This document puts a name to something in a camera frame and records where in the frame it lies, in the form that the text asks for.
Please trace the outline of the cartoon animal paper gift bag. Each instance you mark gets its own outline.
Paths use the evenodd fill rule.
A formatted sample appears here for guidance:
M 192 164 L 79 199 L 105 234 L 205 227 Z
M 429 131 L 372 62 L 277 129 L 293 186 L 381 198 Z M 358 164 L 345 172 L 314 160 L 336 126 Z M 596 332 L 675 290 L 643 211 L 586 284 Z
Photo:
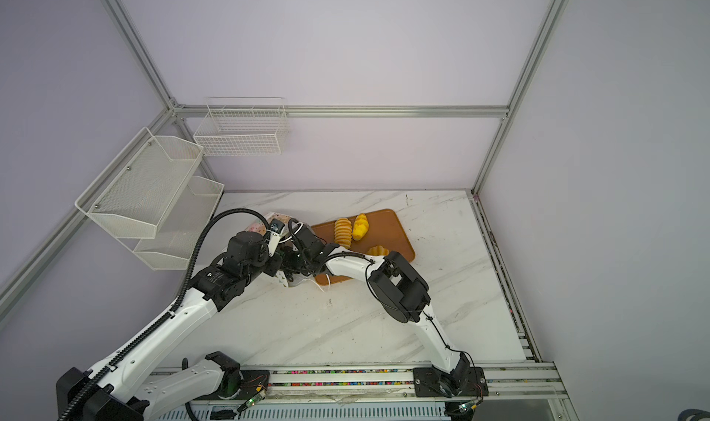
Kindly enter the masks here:
M 282 223 L 283 227 L 280 231 L 277 254 L 282 256 L 283 261 L 286 261 L 288 256 L 297 253 L 297 248 L 293 245 L 292 237 L 290 236 L 290 231 L 288 230 L 288 222 L 292 220 L 292 217 L 283 213 L 269 212 L 266 214 L 266 220 L 269 222 L 267 226 L 264 226 L 260 221 L 254 221 L 245 228 L 245 231 L 257 232 L 257 234 L 265 236 L 266 240 L 269 240 L 271 236 L 271 221 L 279 221 Z M 266 274 L 266 276 L 269 282 L 279 284 L 286 289 L 293 289 L 302 284 L 313 284 L 321 292 L 328 293 L 333 285 L 332 280 L 328 277 L 325 277 L 325 282 L 320 284 L 314 275 L 307 276 L 305 274 L 294 272 L 286 273 L 284 271 L 278 271 L 273 276 L 270 276 L 269 274 Z

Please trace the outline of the yellow ridged fake bread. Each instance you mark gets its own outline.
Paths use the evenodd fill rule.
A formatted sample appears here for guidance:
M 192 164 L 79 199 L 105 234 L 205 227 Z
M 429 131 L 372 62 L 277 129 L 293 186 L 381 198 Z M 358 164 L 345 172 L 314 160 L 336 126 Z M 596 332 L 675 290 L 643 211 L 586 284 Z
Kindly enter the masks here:
M 352 222 L 347 218 L 340 218 L 334 222 L 334 243 L 350 249 L 352 244 Z

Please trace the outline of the yellow oblong fake bread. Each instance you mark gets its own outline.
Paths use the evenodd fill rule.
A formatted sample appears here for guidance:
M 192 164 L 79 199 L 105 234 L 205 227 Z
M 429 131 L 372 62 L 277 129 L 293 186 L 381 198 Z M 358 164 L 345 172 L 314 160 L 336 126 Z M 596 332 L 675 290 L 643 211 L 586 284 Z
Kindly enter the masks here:
M 354 241 L 361 241 L 364 236 L 368 233 L 370 224 L 367 216 L 362 213 L 359 214 L 352 225 L 351 235 Z

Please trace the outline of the yellow striped shell fake bread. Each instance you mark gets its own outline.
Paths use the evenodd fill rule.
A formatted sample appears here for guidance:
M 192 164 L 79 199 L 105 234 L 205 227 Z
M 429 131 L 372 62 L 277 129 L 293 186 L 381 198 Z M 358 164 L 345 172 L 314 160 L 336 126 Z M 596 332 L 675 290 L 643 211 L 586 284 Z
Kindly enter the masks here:
M 377 256 L 377 257 L 384 257 L 384 256 L 387 256 L 389 253 L 390 253 L 390 250 L 387 249 L 386 247 L 383 247 L 382 245 L 376 245 L 375 247 L 371 247 L 367 251 L 368 255 Z

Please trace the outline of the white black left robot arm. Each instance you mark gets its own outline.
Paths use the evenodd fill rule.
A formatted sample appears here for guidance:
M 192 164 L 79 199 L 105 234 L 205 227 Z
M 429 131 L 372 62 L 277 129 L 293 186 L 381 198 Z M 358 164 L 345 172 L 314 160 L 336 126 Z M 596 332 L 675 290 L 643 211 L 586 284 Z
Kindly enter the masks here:
M 244 398 L 266 388 L 269 374 L 245 376 L 240 363 L 216 351 L 160 380 L 149 377 L 199 326 L 214 317 L 259 274 L 273 272 L 281 258 L 275 232 L 239 232 L 227 251 L 189 278 L 184 293 L 139 334 L 89 370 L 75 367 L 57 381 L 61 420 L 155 420 L 212 395 Z

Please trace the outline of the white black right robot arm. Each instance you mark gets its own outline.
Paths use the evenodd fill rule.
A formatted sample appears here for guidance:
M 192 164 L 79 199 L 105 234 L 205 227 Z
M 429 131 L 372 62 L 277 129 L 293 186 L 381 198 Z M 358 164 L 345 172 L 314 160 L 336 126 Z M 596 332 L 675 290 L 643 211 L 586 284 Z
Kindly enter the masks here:
M 362 282 L 392 319 L 412 327 L 430 354 L 436 393 L 459 396 L 470 383 L 471 356 L 452 345 L 432 307 L 428 283 L 401 254 L 366 255 L 325 245 L 317 237 L 310 245 L 294 240 L 278 252 L 286 277 L 326 274 Z

